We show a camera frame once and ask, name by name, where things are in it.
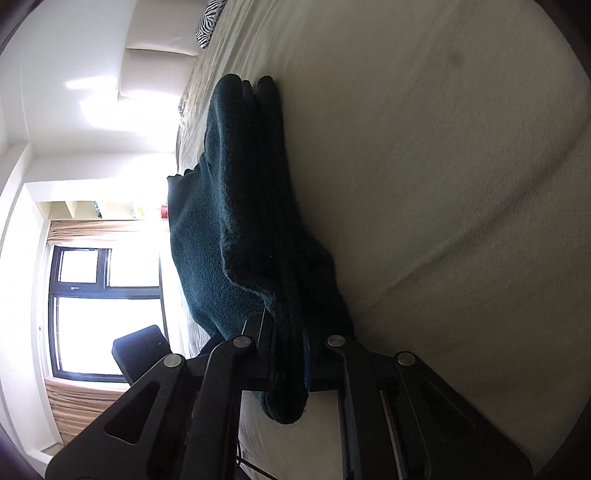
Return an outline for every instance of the curtain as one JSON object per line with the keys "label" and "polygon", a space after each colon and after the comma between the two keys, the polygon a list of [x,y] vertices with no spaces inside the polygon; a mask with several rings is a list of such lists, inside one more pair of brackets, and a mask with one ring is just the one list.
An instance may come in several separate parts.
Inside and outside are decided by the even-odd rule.
{"label": "curtain", "polygon": [[127,384],[74,382],[61,378],[46,378],[45,386],[64,445],[70,443],[129,388]]}
{"label": "curtain", "polygon": [[168,220],[54,220],[47,243],[60,247],[107,248],[105,244],[159,241],[168,236]]}

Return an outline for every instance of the white wall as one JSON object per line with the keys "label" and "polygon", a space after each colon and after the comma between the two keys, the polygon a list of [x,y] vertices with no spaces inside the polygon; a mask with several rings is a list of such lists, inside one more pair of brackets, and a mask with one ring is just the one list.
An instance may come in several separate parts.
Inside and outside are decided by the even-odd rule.
{"label": "white wall", "polygon": [[26,188],[14,204],[0,253],[0,381],[2,401],[33,467],[42,472],[47,460],[41,450],[56,442],[48,424],[47,399],[38,383],[32,338],[35,264],[47,224]]}
{"label": "white wall", "polygon": [[29,141],[38,155],[174,151],[174,125],[155,129],[118,103],[135,1],[45,0],[25,20],[0,56],[12,142]]}
{"label": "white wall", "polygon": [[2,108],[2,101],[0,100],[0,155],[2,155],[8,148],[8,131],[6,130],[6,123],[4,122],[4,109]]}
{"label": "white wall", "polygon": [[173,154],[53,155],[33,159],[24,181],[36,202],[166,202]]}

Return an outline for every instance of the black metal bracket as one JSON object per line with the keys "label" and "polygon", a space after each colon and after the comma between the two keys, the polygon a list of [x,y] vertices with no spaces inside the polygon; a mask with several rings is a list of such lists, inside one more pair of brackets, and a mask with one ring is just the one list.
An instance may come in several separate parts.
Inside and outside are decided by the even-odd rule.
{"label": "black metal bracket", "polygon": [[[146,357],[146,373],[54,457],[47,480],[233,479],[242,391],[271,388],[273,335],[266,314],[208,355]],[[345,480],[533,478],[525,455],[417,356],[338,335],[304,351],[310,389],[339,393]]]}

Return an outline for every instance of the bed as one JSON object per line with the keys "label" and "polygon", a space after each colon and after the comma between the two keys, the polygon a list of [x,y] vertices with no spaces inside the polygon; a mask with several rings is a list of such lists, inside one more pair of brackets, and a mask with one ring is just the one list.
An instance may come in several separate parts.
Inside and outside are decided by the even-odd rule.
{"label": "bed", "polygon": [[[295,196],[358,339],[417,353],[539,470],[591,394],[591,85],[552,20],[531,0],[229,0],[181,173],[230,72],[277,82]],[[331,393],[291,426],[246,393],[241,443],[281,480],[342,478]]]}

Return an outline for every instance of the folded towel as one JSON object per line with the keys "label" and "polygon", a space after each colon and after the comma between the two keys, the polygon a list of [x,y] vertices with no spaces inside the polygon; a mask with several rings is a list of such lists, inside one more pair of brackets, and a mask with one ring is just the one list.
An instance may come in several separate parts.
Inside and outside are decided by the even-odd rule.
{"label": "folded towel", "polygon": [[280,423],[306,405],[303,335],[353,337],[330,254],[307,232],[291,188],[281,104],[270,77],[256,94],[226,75],[209,106],[204,153],[168,179],[171,249],[195,321],[210,335],[239,335],[266,308],[275,319],[276,375],[261,393]]}

